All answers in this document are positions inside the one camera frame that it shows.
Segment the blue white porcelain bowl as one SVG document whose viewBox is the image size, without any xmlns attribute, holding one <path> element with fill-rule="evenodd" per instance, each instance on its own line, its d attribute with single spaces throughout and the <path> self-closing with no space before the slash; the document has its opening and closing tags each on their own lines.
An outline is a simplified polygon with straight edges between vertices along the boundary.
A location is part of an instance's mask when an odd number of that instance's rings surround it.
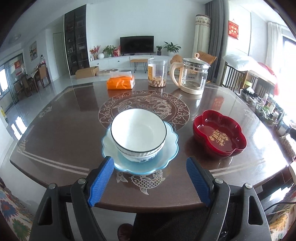
<svg viewBox="0 0 296 241">
<path fill-rule="evenodd" d="M 159 153 L 159 150 L 152 152 L 133 152 L 129 150 L 118 149 L 118 151 L 122 154 L 122 156 L 132 162 L 145 162 L 151 158 L 154 158 Z"/>
</svg>

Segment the light blue scalloped plate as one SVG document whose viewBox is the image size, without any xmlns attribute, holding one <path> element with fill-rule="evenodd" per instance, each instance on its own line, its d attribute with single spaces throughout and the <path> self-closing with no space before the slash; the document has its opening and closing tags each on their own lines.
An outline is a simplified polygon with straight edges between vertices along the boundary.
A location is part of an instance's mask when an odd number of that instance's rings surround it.
<svg viewBox="0 0 296 241">
<path fill-rule="evenodd" d="M 169 162 L 174 159 L 178 152 L 178 135 L 173 131 L 171 125 L 165 122 L 167 137 L 164 147 L 158 154 L 148 161 L 138 163 L 132 162 L 124 157 L 112 140 L 110 128 L 107 129 L 106 135 L 102 138 L 102 156 L 110 156 L 114 160 L 114 168 L 121 172 L 127 172 L 133 175 L 149 175 L 158 170 L 166 168 Z"/>
</svg>

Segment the red flower plate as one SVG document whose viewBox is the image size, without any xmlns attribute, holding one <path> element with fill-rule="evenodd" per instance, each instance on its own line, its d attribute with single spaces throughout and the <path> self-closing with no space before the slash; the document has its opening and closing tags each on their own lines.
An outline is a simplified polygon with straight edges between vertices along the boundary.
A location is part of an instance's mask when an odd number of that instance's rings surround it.
<svg viewBox="0 0 296 241">
<path fill-rule="evenodd" d="M 212 150 L 210 150 L 205 144 L 198 142 L 198 144 L 202 147 L 202 149 L 209 155 L 212 156 L 214 158 L 226 158 L 226 157 L 232 157 L 232 156 L 236 156 L 240 153 L 242 153 L 244 151 L 243 150 L 235 150 L 234 152 L 232 152 L 231 154 L 219 154 L 217 152 L 214 152 Z"/>
<path fill-rule="evenodd" d="M 206 110 L 193 121 L 196 141 L 219 154 L 231 154 L 247 147 L 241 126 L 232 118 L 215 110 Z"/>
</svg>

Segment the white ribbed bowl black rim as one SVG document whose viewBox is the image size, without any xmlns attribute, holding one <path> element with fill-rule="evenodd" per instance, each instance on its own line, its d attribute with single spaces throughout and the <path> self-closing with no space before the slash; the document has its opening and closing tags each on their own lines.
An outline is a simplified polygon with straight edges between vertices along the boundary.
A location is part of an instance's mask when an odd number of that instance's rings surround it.
<svg viewBox="0 0 296 241">
<path fill-rule="evenodd" d="M 132 108 L 119 113 L 110 125 L 111 137 L 124 154 L 147 156 L 165 143 L 167 129 L 155 113 Z"/>
</svg>

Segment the orange tissue pack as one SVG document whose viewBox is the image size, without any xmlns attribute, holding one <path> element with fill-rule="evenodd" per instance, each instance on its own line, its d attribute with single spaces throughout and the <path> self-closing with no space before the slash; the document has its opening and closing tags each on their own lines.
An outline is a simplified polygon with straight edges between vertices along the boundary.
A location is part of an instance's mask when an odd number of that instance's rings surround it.
<svg viewBox="0 0 296 241">
<path fill-rule="evenodd" d="M 107 90 L 131 90 L 135 86 L 135 78 L 130 71 L 112 71 L 106 85 Z"/>
</svg>

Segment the cardboard box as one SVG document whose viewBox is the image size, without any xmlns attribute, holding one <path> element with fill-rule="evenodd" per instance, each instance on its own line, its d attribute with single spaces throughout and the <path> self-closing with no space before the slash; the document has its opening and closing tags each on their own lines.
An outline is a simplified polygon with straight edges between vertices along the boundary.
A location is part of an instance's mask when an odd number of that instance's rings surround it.
<svg viewBox="0 0 296 241">
<path fill-rule="evenodd" d="M 98 71 L 99 71 L 98 66 L 79 69 L 76 71 L 75 77 L 76 79 L 94 77 Z"/>
</svg>

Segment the tray of small bottles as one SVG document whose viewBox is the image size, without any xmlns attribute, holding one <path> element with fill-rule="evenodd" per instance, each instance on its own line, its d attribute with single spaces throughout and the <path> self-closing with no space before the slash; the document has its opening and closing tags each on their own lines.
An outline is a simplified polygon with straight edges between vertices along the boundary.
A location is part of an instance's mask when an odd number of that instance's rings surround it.
<svg viewBox="0 0 296 241">
<path fill-rule="evenodd" d="M 254 91 L 240 89 L 238 96 L 253 108 L 256 116 L 267 126 L 274 127 L 278 125 L 285 116 L 283 108 L 276 103 L 270 94 L 266 94 L 261 98 Z"/>
</svg>

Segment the white tv console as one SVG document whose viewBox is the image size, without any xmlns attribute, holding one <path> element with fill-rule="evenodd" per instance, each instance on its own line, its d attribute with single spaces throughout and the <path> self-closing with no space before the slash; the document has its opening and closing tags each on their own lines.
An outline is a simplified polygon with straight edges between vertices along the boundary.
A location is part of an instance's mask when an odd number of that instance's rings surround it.
<svg viewBox="0 0 296 241">
<path fill-rule="evenodd" d="M 134 55 L 134 56 L 120 56 L 120 57 L 108 57 L 103 59 L 97 59 L 89 62 L 89 66 L 98 66 L 100 70 L 107 69 L 118 69 L 118 70 L 132 70 L 133 64 L 130 63 L 131 59 L 149 59 L 149 58 L 161 58 L 168 60 L 168 65 L 170 65 L 170 60 L 172 56 L 165 55 Z M 144 70 L 142 64 L 138 65 L 137 70 Z"/>
</svg>

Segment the wooden bench stool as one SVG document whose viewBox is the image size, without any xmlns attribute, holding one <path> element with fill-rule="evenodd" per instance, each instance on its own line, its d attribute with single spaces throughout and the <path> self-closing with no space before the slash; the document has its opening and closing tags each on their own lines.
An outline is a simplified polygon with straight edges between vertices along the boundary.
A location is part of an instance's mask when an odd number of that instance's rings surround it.
<svg viewBox="0 0 296 241">
<path fill-rule="evenodd" d="M 148 59 L 131 59 L 130 63 L 133 64 L 133 72 L 137 71 L 138 65 L 142 64 L 144 67 L 144 72 L 147 73 L 147 63 Z"/>
</svg>

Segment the wooden dining chair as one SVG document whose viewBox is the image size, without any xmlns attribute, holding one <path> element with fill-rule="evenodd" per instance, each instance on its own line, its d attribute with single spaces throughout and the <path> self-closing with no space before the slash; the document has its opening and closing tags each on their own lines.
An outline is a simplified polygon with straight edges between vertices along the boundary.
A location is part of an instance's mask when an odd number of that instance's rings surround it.
<svg viewBox="0 0 296 241">
<path fill-rule="evenodd" d="M 37 87 L 39 87 L 39 83 L 41 83 L 42 87 L 45 88 L 49 84 L 51 84 L 50 75 L 48 72 L 48 68 L 46 65 L 41 65 L 36 74 L 34 75 L 34 80 L 36 82 Z"/>
</svg>

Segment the red flower vase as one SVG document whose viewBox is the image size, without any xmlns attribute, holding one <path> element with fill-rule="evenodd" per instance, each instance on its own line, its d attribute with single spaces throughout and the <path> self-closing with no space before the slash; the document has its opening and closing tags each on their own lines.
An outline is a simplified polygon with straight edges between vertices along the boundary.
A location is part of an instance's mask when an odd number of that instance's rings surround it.
<svg viewBox="0 0 296 241">
<path fill-rule="evenodd" d="M 100 50 L 100 46 L 97 45 L 97 46 L 94 46 L 93 48 L 91 48 L 89 50 L 90 54 L 91 54 L 91 57 L 92 57 L 92 60 L 96 60 L 98 59 L 97 55 L 99 53 L 99 50 Z"/>
</svg>

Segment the orange lounge chair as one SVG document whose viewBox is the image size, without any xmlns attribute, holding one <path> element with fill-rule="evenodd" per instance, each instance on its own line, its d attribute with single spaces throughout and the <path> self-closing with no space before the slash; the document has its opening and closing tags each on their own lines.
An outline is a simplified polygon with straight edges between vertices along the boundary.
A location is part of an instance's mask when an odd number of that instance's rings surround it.
<svg viewBox="0 0 296 241">
<path fill-rule="evenodd" d="M 207 54 L 207 53 L 202 52 L 202 51 L 198 51 L 197 53 L 195 53 L 195 54 L 193 55 L 193 58 L 198 58 L 198 59 L 200 59 L 200 60 L 202 60 L 202 61 L 208 63 L 209 65 L 212 65 L 212 64 L 215 62 L 215 60 L 217 59 L 216 56 L 212 56 L 212 55 Z M 170 63 L 171 63 L 171 64 L 172 64 L 172 63 L 175 63 L 175 62 L 177 62 L 177 63 L 181 63 L 182 60 L 183 60 L 182 56 L 176 54 L 176 55 L 174 55 L 174 56 L 172 57 L 172 59 L 170 60 Z"/>
</svg>

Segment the black flat television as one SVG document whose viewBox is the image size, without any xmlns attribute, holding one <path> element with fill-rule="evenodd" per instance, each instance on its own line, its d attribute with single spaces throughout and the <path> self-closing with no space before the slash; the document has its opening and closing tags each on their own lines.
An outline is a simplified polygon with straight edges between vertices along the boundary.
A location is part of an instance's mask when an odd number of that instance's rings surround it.
<svg viewBox="0 0 296 241">
<path fill-rule="evenodd" d="M 120 37 L 121 54 L 142 54 L 154 51 L 154 36 Z"/>
</svg>

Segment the white standing air conditioner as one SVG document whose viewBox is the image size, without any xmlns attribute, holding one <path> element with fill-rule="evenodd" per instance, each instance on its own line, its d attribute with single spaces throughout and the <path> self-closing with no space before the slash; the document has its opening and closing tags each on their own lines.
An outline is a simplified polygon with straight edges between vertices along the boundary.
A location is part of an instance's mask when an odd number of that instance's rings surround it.
<svg viewBox="0 0 296 241">
<path fill-rule="evenodd" d="M 210 42 L 211 18 L 206 15 L 196 15 L 193 57 L 198 51 L 208 53 Z"/>
</svg>

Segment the red wall decoration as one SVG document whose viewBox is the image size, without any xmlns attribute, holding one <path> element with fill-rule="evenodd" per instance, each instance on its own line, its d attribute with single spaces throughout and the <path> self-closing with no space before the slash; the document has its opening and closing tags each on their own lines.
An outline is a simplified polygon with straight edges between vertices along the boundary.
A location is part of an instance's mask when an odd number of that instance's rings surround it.
<svg viewBox="0 0 296 241">
<path fill-rule="evenodd" d="M 228 35 L 234 39 L 238 39 L 238 25 L 232 21 L 228 21 Z"/>
</svg>

